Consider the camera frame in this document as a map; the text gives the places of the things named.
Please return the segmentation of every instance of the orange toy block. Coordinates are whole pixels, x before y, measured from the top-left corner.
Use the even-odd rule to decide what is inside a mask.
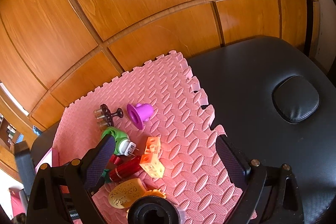
[[[159,137],[148,137],[145,154],[155,153],[159,154],[161,149],[161,142]]]
[[[162,178],[165,167],[159,161],[158,155],[154,153],[144,154],[141,157],[140,166],[152,178]]]

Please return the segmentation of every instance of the white wall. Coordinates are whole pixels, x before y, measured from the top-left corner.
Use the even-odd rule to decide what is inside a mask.
[[[0,204],[8,217],[12,219],[14,216],[9,188],[23,189],[23,185],[0,169]]]
[[[336,56],[336,5],[333,0],[320,0],[320,17],[315,59],[329,71]]]

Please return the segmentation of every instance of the black cushion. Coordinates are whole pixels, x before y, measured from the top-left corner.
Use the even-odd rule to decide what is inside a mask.
[[[215,108],[211,128],[222,124],[231,142],[264,165],[292,166],[305,223],[323,216],[336,195],[336,89],[302,52],[281,39],[256,38],[191,58],[188,64]],[[272,93],[300,75],[320,97],[304,121],[284,120]]]
[[[273,103],[281,117],[290,123],[298,123],[317,110],[320,97],[311,83],[302,76],[295,75],[275,88]]]

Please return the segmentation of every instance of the metal screw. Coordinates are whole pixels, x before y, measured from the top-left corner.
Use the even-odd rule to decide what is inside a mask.
[[[80,163],[81,163],[80,159],[74,159],[74,160],[71,161],[72,165],[78,165]]]
[[[40,168],[41,168],[42,170],[46,169],[47,167],[48,167],[48,164],[46,164],[46,163],[44,163],[44,164],[42,164],[42,165],[40,166]]]
[[[285,170],[287,170],[287,171],[289,171],[291,169],[291,166],[288,165],[288,164],[283,164],[282,168],[285,169]]]
[[[260,161],[259,160],[251,160],[251,164],[253,166],[259,166],[260,165]]]

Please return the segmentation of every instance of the purple plastic object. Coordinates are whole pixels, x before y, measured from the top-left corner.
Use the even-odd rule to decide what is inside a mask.
[[[138,103],[135,107],[128,104],[126,108],[131,121],[140,130],[143,129],[143,122],[148,121],[149,117],[154,113],[154,108],[150,104]]]

